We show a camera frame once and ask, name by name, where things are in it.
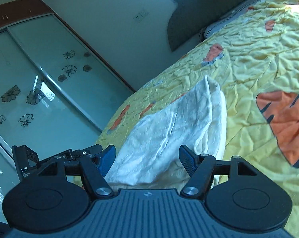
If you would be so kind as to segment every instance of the white wall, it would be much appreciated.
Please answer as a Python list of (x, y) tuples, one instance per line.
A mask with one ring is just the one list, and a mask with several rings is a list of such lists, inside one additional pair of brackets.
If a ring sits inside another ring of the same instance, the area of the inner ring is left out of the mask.
[[(11, 0), (0, 0), (0, 4)], [(172, 0), (43, 0), (135, 89), (198, 44), (195, 36), (171, 53), (167, 23)], [(141, 9), (149, 15), (140, 23)]]

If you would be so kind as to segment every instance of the yellow bedspread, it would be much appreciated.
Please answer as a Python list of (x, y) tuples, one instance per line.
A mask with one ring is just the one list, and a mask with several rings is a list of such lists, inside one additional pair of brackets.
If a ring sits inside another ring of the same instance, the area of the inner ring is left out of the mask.
[(286, 230), (299, 237), (299, 168), (287, 161), (287, 151), (283, 155), (278, 143), (283, 149), (287, 144), (263, 108), (263, 101), (274, 96), (299, 94), (299, 0), (266, 0), (250, 7), (128, 98), (97, 143), (113, 144), (120, 153), (140, 118), (165, 108), (206, 74), (220, 84), (227, 101), (224, 160), (244, 157), (291, 196)]

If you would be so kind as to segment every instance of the metal screw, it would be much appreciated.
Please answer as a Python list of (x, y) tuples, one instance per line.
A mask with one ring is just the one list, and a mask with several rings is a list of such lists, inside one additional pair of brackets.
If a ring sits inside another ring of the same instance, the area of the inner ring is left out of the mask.
[(195, 195), (199, 192), (199, 190), (196, 187), (186, 187), (182, 191), (187, 195)]
[(96, 193), (101, 196), (107, 196), (112, 193), (112, 190), (110, 188), (101, 187), (96, 190)]

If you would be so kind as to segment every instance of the wall socket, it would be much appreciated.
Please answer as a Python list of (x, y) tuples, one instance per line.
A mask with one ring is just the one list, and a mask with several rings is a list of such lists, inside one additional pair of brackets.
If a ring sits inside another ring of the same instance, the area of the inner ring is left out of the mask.
[(145, 9), (142, 9), (133, 17), (133, 19), (137, 23), (140, 23), (147, 15), (149, 15), (148, 11), (146, 11)]

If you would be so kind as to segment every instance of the headboard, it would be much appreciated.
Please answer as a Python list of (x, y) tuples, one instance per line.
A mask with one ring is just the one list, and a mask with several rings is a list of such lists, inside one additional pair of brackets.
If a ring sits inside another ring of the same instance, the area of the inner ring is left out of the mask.
[(167, 27), (168, 41), (174, 51), (202, 28), (219, 18), (245, 0), (176, 0)]

